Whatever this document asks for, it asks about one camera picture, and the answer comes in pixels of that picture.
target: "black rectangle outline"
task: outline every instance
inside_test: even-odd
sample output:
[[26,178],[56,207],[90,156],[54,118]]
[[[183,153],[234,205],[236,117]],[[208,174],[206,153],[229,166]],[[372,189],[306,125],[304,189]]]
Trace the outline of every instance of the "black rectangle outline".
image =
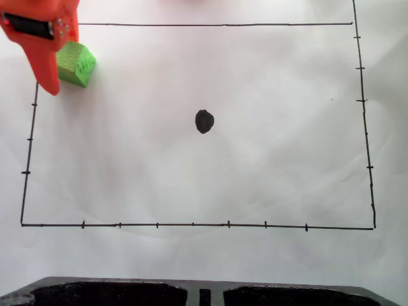
[[[304,226],[292,226],[292,225],[271,225],[267,224],[265,221],[264,224],[235,224],[230,223],[112,223],[112,224],[86,224],[85,220],[82,224],[28,224],[23,223],[24,218],[24,208],[26,205],[26,193],[27,193],[27,184],[28,184],[28,176],[31,174],[29,171],[30,169],[30,161],[31,161],[31,150],[33,147],[33,134],[34,134],[34,123],[36,118],[36,109],[37,109],[37,98],[38,98],[38,83],[36,84],[36,93],[34,103],[32,104],[33,109],[33,121],[31,123],[31,134],[29,140],[29,151],[28,151],[28,158],[27,158],[27,168],[26,171],[23,171],[22,174],[25,175],[25,182],[24,182],[24,193],[23,193],[23,200],[22,200],[22,208],[21,208],[21,216],[20,216],[20,224],[23,227],[79,227],[79,228],[86,228],[86,227],[119,227],[122,226],[155,226],[159,228],[159,226],[216,226],[216,227],[252,227],[252,228],[301,228],[305,231],[309,231],[309,229],[318,229],[318,230],[362,230],[362,231],[372,231],[374,228],[377,228],[376,221],[375,221],[375,207],[374,207],[374,192],[373,192],[373,183],[372,183],[372,168],[370,161],[370,149],[368,146],[368,133],[367,133],[367,121],[366,121],[366,110],[365,110],[365,97],[364,97],[364,83],[363,83],[363,69],[361,61],[361,50],[360,50],[360,36],[358,34],[358,26],[357,26],[357,12],[356,12],[356,3],[353,0],[353,10],[354,10],[354,24],[356,28],[356,36],[354,37],[357,40],[357,47],[358,47],[358,57],[360,66],[356,69],[360,71],[360,88],[361,88],[361,99],[356,100],[362,103],[363,105],[363,121],[364,121],[364,132],[365,132],[365,143],[367,148],[367,159],[368,159],[368,172],[370,175],[370,193],[371,193],[371,207],[373,211],[373,228],[347,228],[347,227],[333,227],[333,226],[308,226],[307,223]],[[80,24],[82,26],[131,26],[131,27],[253,27],[253,26],[351,26],[353,23],[331,23],[331,24],[93,24],[93,23],[84,23]]]

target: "green block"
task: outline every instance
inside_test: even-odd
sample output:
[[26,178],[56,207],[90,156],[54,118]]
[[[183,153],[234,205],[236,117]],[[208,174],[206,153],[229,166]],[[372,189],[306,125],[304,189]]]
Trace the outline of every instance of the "green block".
[[96,64],[95,57],[80,43],[68,41],[57,53],[58,77],[81,87],[86,87]]

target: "white surface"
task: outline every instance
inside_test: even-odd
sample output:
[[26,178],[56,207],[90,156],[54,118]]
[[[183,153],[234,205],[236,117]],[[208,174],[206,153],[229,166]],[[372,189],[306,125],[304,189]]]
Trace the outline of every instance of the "white surface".
[[[82,1],[80,22],[351,22],[351,1]],[[406,1],[357,0],[377,229],[21,228],[34,77],[0,36],[0,294],[45,276],[361,286],[408,301]],[[353,26],[82,26],[86,90],[42,89],[25,222],[371,226]],[[199,109],[215,116],[195,130]]]

